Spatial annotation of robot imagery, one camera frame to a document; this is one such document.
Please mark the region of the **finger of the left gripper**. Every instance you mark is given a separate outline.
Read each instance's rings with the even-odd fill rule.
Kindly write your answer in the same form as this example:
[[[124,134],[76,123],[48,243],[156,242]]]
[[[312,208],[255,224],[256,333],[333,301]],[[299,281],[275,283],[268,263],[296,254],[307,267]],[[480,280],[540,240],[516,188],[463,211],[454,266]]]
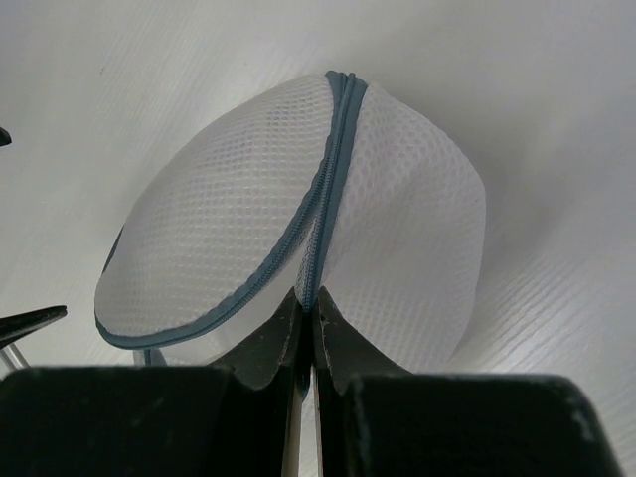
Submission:
[[[0,319],[0,339],[2,343],[14,343],[52,323],[66,317],[68,309],[64,305],[47,307]]]

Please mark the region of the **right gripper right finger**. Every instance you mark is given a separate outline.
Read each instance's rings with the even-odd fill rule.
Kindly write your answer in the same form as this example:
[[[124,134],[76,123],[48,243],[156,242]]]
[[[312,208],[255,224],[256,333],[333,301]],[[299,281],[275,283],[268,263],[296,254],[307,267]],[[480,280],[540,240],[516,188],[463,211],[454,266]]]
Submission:
[[[587,396],[554,375],[414,374],[349,324],[311,315],[323,476],[618,476]]]

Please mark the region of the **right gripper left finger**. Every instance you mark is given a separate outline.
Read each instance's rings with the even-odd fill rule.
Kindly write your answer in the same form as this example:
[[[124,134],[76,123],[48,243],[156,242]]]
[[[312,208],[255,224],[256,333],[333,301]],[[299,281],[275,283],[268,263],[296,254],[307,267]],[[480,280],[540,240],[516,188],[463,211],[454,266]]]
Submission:
[[[34,368],[1,385],[5,476],[294,476],[303,314],[293,294],[195,366]]]

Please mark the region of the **clear plastic dome insert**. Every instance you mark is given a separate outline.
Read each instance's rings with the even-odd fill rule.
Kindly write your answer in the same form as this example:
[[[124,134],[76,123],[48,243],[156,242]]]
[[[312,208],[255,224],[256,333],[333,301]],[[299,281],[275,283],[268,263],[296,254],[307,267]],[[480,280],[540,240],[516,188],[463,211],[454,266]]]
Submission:
[[[285,82],[201,130],[126,218],[94,295],[109,344],[202,364],[287,292],[326,288],[412,372],[441,368],[472,315],[483,182],[460,148],[381,87]]]

